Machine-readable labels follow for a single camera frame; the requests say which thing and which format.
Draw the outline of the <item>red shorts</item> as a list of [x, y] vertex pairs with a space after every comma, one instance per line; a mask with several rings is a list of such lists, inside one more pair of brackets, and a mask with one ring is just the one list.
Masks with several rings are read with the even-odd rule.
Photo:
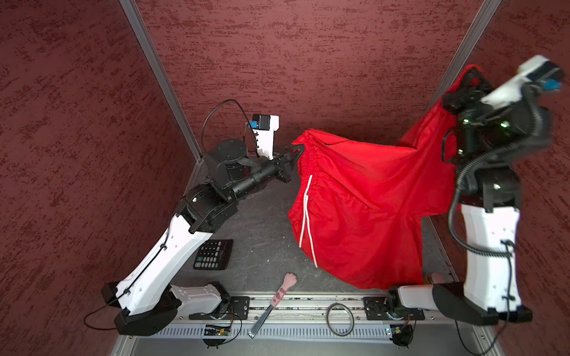
[[396, 145], [316, 129], [297, 138], [301, 188], [288, 216], [317, 268], [358, 289], [423, 284], [422, 219], [451, 205], [455, 123], [438, 102]]

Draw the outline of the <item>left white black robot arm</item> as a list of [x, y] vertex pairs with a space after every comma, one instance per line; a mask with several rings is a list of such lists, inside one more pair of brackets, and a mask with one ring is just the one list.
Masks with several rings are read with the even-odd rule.
[[224, 317], [229, 294], [220, 283], [201, 287], [172, 286], [186, 261], [237, 213], [240, 201], [277, 179], [291, 181], [303, 145], [289, 145], [272, 158], [251, 158], [246, 144], [227, 139], [204, 158], [208, 178], [177, 204], [169, 225], [128, 277], [105, 284], [105, 304], [120, 311], [114, 330], [121, 335], [151, 336], [179, 317], [212, 314]]

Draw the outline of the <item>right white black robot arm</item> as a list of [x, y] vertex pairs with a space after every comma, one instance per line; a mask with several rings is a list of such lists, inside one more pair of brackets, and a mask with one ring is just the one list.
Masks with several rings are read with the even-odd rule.
[[457, 118], [458, 139], [448, 229], [457, 235], [460, 212], [466, 236], [457, 237], [457, 243], [467, 253], [466, 279], [393, 288], [384, 307], [390, 317], [402, 320], [423, 309], [476, 326], [532, 320], [516, 280], [521, 187], [512, 163], [549, 145], [550, 116], [538, 99], [557, 85], [535, 79], [493, 88], [482, 80], [463, 83], [443, 97], [443, 108]]

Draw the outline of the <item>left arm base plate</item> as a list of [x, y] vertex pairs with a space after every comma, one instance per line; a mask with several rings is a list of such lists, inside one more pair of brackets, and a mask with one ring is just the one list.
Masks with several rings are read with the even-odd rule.
[[250, 297], [234, 296], [222, 299], [212, 313], [190, 314], [190, 320], [246, 320], [249, 313]]

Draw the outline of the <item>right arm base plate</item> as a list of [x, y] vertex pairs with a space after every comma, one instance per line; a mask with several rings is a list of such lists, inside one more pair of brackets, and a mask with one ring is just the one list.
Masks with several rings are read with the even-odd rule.
[[408, 308], [386, 297], [364, 297], [364, 309], [367, 320], [375, 321], [417, 321], [425, 320], [421, 309]]

